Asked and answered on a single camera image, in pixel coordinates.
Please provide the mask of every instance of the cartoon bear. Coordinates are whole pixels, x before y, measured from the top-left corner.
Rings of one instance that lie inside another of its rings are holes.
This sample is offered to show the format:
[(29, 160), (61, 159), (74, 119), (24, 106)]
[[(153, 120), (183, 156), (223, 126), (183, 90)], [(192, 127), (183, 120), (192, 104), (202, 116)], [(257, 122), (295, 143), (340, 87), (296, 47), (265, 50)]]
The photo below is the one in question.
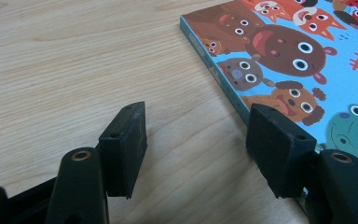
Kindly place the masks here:
[(324, 149), (343, 150), (358, 158), (358, 105), (336, 113), (327, 124), (325, 136)]
[(263, 77), (263, 71), (257, 63), (259, 59), (260, 55), (256, 54), (252, 59), (230, 58), (218, 65), (236, 91), (248, 91), (261, 82), (275, 86), (271, 80)]
[(275, 86), (276, 89), (271, 95), (242, 96), (241, 99), (248, 108), (251, 108), (253, 103), (268, 105), (293, 122), (302, 121), (306, 126), (319, 122), (324, 116), (324, 109), (315, 100), (315, 98), (321, 101), (326, 99), (321, 89), (314, 88), (312, 94), (296, 81), (277, 82)]
[(327, 82), (321, 73), (326, 54), (337, 55), (334, 48), (324, 48), (308, 35), (274, 24), (258, 27), (246, 43), (247, 52), (260, 54), (258, 62), (267, 68), (294, 77), (312, 76), (320, 84)]

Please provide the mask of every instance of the green cartoon hippo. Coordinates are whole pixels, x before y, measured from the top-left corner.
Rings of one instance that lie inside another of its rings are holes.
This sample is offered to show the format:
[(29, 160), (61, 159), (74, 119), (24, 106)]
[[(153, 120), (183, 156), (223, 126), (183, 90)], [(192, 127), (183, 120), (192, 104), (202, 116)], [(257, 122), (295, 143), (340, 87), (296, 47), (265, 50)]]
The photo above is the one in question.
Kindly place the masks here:
[(348, 110), (330, 119), (325, 148), (340, 149), (358, 158), (358, 105), (349, 105)]

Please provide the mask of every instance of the wooden table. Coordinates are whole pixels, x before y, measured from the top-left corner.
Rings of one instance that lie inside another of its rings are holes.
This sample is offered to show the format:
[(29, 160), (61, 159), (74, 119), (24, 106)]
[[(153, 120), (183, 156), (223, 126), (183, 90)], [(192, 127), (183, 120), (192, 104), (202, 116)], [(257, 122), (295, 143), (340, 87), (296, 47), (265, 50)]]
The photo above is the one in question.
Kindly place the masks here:
[(51, 179), (118, 110), (146, 103), (148, 149), (111, 223), (308, 223), (248, 157), (246, 126), (179, 29), (225, 1), (0, 1), (0, 186)]

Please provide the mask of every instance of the cartoon dog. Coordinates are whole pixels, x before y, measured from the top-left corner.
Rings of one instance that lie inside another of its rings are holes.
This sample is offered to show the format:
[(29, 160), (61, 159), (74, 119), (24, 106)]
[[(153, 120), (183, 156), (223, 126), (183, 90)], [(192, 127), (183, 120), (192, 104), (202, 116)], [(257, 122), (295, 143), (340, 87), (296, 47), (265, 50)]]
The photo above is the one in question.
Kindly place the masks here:
[(325, 134), (324, 148), (343, 150), (358, 158), (358, 105), (349, 105), (348, 112), (335, 114)]
[(324, 116), (324, 110), (318, 105), (315, 98), (321, 101), (326, 99), (324, 92), (314, 88), (313, 94), (303, 88), (303, 85), (296, 81), (283, 81), (276, 83), (276, 89), (271, 95), (242, 96), (248, 108), (253, 103), (268, 105), (283, 113), (293, 122), (302, 121), (310, 126)]
[(263, 71), (257, 63), (259, 59), (260, 55), (256, 54), (252, 59), (230, 58), (218, 65), (236, 91), (248, 91), (261, 82), (275, 86), (271, 80), (263, 77)]

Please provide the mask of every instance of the book cover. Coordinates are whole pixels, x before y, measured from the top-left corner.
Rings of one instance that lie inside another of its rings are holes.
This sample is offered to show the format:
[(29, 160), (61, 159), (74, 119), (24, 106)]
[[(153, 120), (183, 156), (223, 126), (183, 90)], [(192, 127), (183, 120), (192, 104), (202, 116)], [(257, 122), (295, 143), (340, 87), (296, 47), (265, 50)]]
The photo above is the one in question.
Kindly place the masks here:
[(358, 157), (357, 0), (235, 0), (180, 26), (246, 124), (269, 105)]

